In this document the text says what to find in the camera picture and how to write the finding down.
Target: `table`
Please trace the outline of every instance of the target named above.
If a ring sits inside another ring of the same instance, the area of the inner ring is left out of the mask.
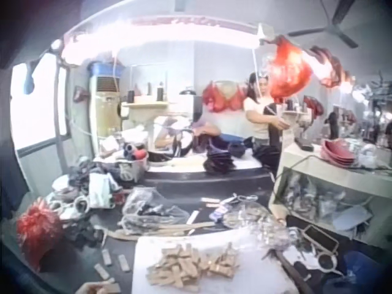
[[[190,173],[176,175],[170,173],[154,173],[146,175],[143,183],[145,186],[157,187],[157,190],[166,198],[173,201],[180,208],[188,212],[200,209],[200,197],[214,197],[225,199],[232,193],[242,195],[255,194],[259,196],[259,203],[267,206],[273,188],[270,175],[262,169],[234,171],[229,175],[206,176],[204,173]],[[195,222],[208,220],[211,208],[201,209]],[[116,223],[121,219],[121,208],[108,211],[97,211],[91,221],[94,224],[103,225],[110,230],[117,228]],[[306,226],[294,217],[288,218],[288,225],[298,227]],[[195,233],[210,233],[211,230],[198,229]],[[347,249],[365,251],[374,255],[377,249],[370,248],[358,242],[351,242],[347,238],[334,236],[341,243],[339,256]],[[18,249],[15,236],[12,234],[3,236],[4,244],[19,258],[22,258]],[[129,293],[132,288],[132,273],[123,273],[118,265],[116,256],[125,254],[129,265],[134,263],[135,243],[123,242],[108,238],[105,245],[113,260],[113,265],[107,271],[120,284],[123,293]],[[94,270],[96,263],[102,263],[100,248],[85,247],[82,251],[76,250],[68,242],[61,242],[49,252],[42,260],[42,271],[37,277],[55,288],[59,293],[75,293],[80,285],[87,281],[100,281],[100,277]],[[315,287],[322,280],[312,281]]]

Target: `white sheet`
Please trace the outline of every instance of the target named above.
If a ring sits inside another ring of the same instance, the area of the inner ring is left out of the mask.
[[[150,166],[148,171],[152,173],[205,172],[203,163],[206,159],[206,154],[191,154],[182,158],[173,158],[173,160],[167,162],[164,166]],[[262,167],[261,163],[253,158],[251,149],[247,149],[245,155],[240,159],[233,157],[233,163],[237,170]]]
[[[299,293],[276,260],[262,260],[267,249],[257,249],[254,235],[242,229],[187,237],[141,237],[135,250],[132,294],[186,293],[174,287],[151,286],[148,283],[147,267],[160,260],[162,248],[191,243],[200,252],[211,252],[226,248],[228,242],[232,242],[233,247],[239,249],[238,272],[232,280],[224,277],[202,277],[199,283],[200,294]]]

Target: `lamp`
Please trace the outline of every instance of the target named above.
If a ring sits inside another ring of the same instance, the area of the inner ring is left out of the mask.
[[[118,21],[98,29],[92,34],[71,38],[62,57],[69,64],[80,65],[85,59],[101,52],[119,50],[149,42],[187,41],[214,42],[224,45],[255,49],[258,37],[249,32],[231,28],[195,23],[171,23],[158,25],[132,25]]]

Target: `scissors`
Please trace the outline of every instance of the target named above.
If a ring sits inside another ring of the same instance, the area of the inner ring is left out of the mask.
[[[222,200],[220,204],[222,205],[226,203],[237,203],[240,201],[257,201],[257,200],[258,200],[258,196],[256,195],[243,196],[243,195],[237,195],[236,193],[233,193],[232,197]]]

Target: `ceiling fan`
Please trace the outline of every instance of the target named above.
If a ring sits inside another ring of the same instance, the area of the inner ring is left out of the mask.
[[[328,12],[326,11],[323,0],[320,0],[320,2],[323,6],[326,17],[328,18],[328,25],[324,28],[303,29],[301,31],[290,32],[288,33],[288,35],[290,37],[298,37],[308,34],[314,34],[316,32],[328,32],[332,35],[338,36],[350,48],[354,49],[358,47],[358,44],[354,42],[348,35],[345,35],[339,27],[339,24],[342,23],[343,19],[348,14],[355,0],[339,0],[332,19],[330,19]]]

